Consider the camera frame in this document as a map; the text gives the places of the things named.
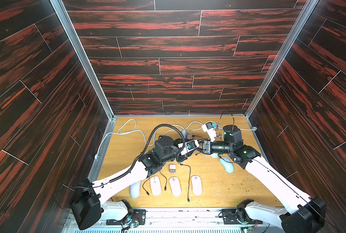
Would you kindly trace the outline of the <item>pink adapter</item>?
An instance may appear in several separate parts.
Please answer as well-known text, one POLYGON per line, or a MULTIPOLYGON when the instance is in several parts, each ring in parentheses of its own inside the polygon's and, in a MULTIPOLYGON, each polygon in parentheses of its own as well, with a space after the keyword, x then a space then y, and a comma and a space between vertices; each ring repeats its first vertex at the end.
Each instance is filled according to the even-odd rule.
POLYGON ((169 164, 169 172, 170 173, 176 173, 177 171, 177 165, 176 164, 169 164))

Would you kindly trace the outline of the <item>pink mouse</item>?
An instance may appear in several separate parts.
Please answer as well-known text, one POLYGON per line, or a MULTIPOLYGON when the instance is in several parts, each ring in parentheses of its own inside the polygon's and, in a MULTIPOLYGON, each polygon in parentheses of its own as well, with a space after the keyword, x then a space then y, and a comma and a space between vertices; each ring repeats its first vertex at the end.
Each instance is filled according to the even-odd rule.
POLYGON ((154 196, 158 196, 161 194, 162 188, 161 188, 161 183, 158 176, 153 176, 150 178, 150 186, 151 186, 152 194, 154 196))
POLYGON ((195 196, 200 196, 203 192, 202 180, 200 176, 194 175, 191 177, 192 192, 195 196))
POLYGON ((173 196, 179 197, 182 194, 182 189, 178 177, 171 177, 169 183, 173 196))

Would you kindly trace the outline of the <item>white mouse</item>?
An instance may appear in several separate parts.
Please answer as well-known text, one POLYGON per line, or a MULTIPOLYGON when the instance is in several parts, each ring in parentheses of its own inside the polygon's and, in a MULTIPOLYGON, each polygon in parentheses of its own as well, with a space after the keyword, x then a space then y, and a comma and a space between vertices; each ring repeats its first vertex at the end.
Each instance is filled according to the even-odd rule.
POLYGON ((130 185, 130 197, 136 199, 140 196, 141 181, 135 182, 130 185))

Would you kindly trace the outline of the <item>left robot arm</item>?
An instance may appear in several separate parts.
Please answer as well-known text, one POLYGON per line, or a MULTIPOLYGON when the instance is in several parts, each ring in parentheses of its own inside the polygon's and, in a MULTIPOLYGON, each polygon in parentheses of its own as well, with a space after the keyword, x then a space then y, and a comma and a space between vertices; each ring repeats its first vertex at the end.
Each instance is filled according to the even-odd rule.
POLYGON ((131 186, 158 173, 167 162, 184 158, 199 146, 197 140, 184 142, 161 136, 150 151, 142 152, 126 169, 107 178, 90 182, 85 179, 74 186, 70 207, 80 230, 93 226, 101 219, 120 220, 126 224, 132 217, 132 207, 122 200, 108 204, 107 201, 131 186))

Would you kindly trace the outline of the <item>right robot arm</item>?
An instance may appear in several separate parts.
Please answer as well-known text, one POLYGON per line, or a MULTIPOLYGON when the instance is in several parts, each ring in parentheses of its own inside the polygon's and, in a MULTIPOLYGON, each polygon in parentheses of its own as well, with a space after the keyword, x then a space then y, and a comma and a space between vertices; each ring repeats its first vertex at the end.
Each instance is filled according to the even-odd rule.
POLYGON ((237 205, 233 217, 242 224, 256 221, 276 226, 286 233, 316 233, 325 225, 326 203, 298 189, 251 146, 223 141, 203 141, 203 154, 227 154, 229 163, 238 164, 257 178, 282 204, 267 206, 253 199, 237 205))

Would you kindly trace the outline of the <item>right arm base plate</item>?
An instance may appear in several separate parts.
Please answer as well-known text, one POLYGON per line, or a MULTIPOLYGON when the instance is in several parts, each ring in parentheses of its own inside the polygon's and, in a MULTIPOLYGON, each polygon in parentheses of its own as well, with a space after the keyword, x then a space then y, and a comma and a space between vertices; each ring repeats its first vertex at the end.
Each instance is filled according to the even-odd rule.
POLYGON ((222 209, 218 214, 225 225, 243 224, 256 225, 257 220, 251 219, 243 208, 222 209))

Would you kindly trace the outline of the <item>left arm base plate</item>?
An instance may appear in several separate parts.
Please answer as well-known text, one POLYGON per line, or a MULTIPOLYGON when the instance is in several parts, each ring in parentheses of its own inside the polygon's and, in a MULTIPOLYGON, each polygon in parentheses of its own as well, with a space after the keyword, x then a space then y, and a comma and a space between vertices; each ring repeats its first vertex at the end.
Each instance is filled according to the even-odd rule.
POLYGON ((127 214, 127 216, 122 220, 113 220, 113 223, 122 226, 129 226, 130 228, 145 225, 146 213, 146 209, 134 209, 133 213, 127 214))

